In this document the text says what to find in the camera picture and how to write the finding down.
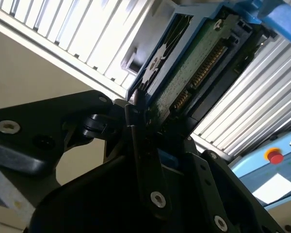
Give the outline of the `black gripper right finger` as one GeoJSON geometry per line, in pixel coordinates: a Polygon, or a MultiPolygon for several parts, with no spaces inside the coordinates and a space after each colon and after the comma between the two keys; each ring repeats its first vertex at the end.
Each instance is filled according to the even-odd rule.
{"type": "Polygon", "coordinates": [[[215,152],[199,153],[191,138],[183,141],[183,172],[208,233],[282,233],[283,229],[215,152]]]}

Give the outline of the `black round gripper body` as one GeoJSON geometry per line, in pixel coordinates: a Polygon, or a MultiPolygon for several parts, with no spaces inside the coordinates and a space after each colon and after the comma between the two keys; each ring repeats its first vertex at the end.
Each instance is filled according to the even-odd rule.
{"type": "Polygon", "coordinates": [[[134,167],[124,157],[107,162],[47,195],[35,210],[31,233],[206,233],[203,211],[189,179],[163,166],[168,212],[146,195],[140,200],[134,167]]]}

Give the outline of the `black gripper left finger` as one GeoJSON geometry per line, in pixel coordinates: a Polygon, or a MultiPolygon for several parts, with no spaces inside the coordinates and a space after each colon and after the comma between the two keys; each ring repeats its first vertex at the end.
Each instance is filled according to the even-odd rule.
{"type": "Polygon", "coordinates": [[[140,200],[150,194],[168,212],[167,185],[144,95],[133,104],[91,90],[0,109],[0,202],[32,219],[60,188],[55,169],[63,154],[93,139],[107,142],[107,162],[124,157],[134,167],[140,200]]]}

